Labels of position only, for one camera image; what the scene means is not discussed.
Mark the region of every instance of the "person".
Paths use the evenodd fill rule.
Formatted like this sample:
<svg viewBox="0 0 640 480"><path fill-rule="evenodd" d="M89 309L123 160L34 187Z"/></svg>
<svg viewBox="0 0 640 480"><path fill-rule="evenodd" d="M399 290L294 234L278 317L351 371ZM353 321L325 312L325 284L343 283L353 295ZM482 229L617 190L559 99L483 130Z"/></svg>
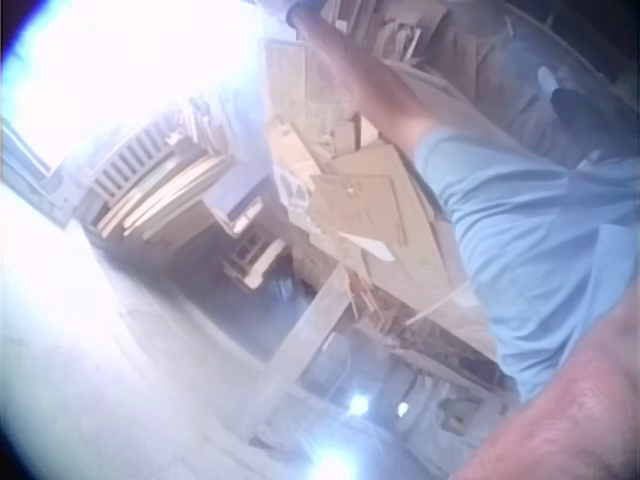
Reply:
<svg viewBox="0 0 640 480"><path fill-rule="evenodd" d="M324 2L257 3L302 32L453 224L498 363L524 402L456 478L635 474L638 158L569 171L443 128L393 70L322 19Z"/></svg>

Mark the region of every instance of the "blue shirt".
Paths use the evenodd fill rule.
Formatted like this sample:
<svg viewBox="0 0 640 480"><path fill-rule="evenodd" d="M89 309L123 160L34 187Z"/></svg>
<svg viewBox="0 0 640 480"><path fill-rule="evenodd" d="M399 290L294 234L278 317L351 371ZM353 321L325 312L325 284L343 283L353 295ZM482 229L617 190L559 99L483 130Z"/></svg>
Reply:
<svg viewBox="0 0 640 480"><path fill-rule="evenodd" d="M530 399L634 279L639 159L569 171L436 131L415 162L454 226L498 363Z"/></svg>

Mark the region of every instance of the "glove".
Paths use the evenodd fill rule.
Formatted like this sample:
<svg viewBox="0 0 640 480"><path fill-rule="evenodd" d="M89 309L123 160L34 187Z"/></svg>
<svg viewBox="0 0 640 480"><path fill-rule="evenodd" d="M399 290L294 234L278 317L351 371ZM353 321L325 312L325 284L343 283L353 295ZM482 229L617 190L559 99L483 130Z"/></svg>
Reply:
<svg viewBox="0 0 640 480"><path fill-rule="evenodd" d="M293 8L305 6L320 13L326 1L327 0L256 0L256 4L272 17L293 27L291 19L289 18L289 14Z"/></svg>

